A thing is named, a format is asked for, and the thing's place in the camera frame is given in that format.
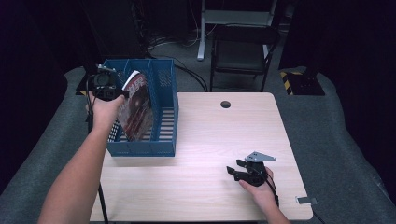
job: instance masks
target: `hand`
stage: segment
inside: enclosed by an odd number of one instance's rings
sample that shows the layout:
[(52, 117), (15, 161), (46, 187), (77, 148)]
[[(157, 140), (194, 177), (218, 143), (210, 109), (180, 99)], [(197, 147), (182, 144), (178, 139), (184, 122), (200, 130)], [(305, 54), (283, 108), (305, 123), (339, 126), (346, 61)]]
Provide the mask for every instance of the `hand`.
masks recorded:
[[(267, 180), (273, 186), (274, 173), (268, 167), (265, 167), (265, 170), (267, 174), (271, 176), (271, 178), (268, 177)], [(264, 214), (273, 209), (274, 206), (277, 207), (275, 195), (267, 182), (264, 182), (258, 187), (254, 187), (244, 180), (239, 180), (239, 184), (253, 196), (254, 202), (260, 207)]]
[(92, 91), (89, 92), (89, 95), (93, 109), (93, 128), (110, 130), (125, 97), (120, 95), (112, 101), (103, 101), (93, 96)]

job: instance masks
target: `wooden table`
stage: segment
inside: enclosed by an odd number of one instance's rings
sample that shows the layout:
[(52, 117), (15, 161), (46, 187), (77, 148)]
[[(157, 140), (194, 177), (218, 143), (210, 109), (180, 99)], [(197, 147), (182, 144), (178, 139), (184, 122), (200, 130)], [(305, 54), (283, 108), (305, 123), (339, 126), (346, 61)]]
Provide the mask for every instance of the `wooden table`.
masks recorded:
[[(220, 106), (222, 101), (231, 107)], [(264, 220), (252, 197), (226, 166), (253, 151), (272, 156), (280, 209), (290, 220), (310, 219), (306, 196), (289, 139), (271, 93), (181, 92), (177, 150), (173, 158), (112, 158), (102, 172), (111, 221)], [(103, 220), (99, 198), (91, 221)]]

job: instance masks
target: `box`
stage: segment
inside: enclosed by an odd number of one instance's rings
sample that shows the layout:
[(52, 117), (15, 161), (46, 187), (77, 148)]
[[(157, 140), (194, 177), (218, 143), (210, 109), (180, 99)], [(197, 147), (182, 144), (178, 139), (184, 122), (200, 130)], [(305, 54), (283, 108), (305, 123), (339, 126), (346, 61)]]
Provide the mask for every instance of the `box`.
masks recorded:
[(177, 140), (177, 84), (172, 60), (107, 59), (106, 68), (114, 68), (119, 77), (117, 87), (134, 70), (146, 75), (153, 112), (151, 130), (141, 141), (129, 142), (118, 122), (113, 125), (107, 150), (112, 157), (174, 157)]

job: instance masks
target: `black chair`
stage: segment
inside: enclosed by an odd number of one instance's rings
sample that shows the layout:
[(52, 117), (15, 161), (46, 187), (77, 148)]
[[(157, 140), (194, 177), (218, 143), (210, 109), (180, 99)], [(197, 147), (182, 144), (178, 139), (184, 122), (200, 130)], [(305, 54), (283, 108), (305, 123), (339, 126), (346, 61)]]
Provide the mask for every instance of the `black chair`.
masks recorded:
[(253, 75), (254, 79), (263, 76), (260, 87), (260, 91), (263, 91), (273, 51), (279, 39), (279, 32), (271, 26), (245, 24), (218, 26), (213, 34), (209, 91), (212, 91), (213, 87), (227, 88), (214, 86), (213, 77), (215, 74), (225, 76), (230, 73)]

